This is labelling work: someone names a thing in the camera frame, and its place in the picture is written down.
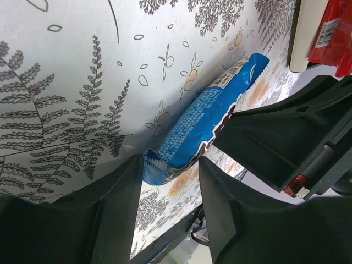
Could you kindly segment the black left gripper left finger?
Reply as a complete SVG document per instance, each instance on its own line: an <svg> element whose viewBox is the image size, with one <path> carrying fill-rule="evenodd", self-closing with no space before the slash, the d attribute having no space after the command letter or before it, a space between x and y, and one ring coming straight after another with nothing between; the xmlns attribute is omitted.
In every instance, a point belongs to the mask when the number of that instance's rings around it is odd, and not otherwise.
<svg viewBox="0 0 352 264"><path fill-rule="evenodd" d="M1 197L1 263L128 263L142 156L53 203Z"/></svg>

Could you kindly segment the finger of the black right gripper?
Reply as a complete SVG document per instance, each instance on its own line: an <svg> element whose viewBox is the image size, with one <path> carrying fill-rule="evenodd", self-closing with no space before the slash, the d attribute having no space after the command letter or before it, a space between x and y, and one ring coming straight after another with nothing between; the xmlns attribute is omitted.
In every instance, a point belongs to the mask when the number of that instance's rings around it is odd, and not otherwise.
<svg viewBox="0 0 352 264"><path fill-rule="evenodd" d="M351 77L319 75L285 100L233 114L214 146L280 192L294 168L290 147L342 137L351 138Z"/></svg>

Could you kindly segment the blue m&m bag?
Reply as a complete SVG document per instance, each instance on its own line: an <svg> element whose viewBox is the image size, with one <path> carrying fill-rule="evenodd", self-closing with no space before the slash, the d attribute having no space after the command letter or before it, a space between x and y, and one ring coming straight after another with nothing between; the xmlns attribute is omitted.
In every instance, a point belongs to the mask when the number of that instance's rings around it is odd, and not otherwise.
<svg viewBox="0 0 352 264"><path fill-rule="evenodd" d="M260 53L244 57L204 89L159 149L146 151L144 182L163 185L193 166L231 118L238 98L255 83L269 62Z"/></svg>

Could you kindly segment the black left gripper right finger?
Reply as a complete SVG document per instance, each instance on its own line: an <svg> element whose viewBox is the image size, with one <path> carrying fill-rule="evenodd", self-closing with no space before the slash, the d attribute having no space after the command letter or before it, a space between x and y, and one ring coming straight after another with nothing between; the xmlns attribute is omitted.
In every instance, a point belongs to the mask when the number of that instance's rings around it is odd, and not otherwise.
<svg viewBox="0 0 352 264"><path fill-rule="evenodd" d="M214 263L351 263L351 198L290 204L206 157L199 160L199 180Z"/></svg>

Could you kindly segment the red candy bag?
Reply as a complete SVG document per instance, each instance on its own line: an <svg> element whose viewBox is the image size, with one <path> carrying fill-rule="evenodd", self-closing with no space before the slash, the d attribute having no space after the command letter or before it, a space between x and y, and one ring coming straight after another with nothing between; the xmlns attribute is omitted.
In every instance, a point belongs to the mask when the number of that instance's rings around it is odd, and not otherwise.
<svg viewBox="0 0 352 264"><path fill-rule="evenodd" d="M308 61L335 66L338 78L351 75L351 1L329 1Z"/></svg>

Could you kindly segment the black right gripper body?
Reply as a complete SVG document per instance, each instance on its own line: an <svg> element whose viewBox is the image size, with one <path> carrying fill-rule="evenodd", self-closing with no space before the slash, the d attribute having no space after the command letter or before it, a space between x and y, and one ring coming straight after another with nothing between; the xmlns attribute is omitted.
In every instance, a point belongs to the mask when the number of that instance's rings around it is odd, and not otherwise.
<svg viewBox="0 0 352 264"><path fill-rule="evenodd" d="M351 168L350 137L316 146L295 143L288 152L294 168L283 192L305 201L324 194Z"/></svg>

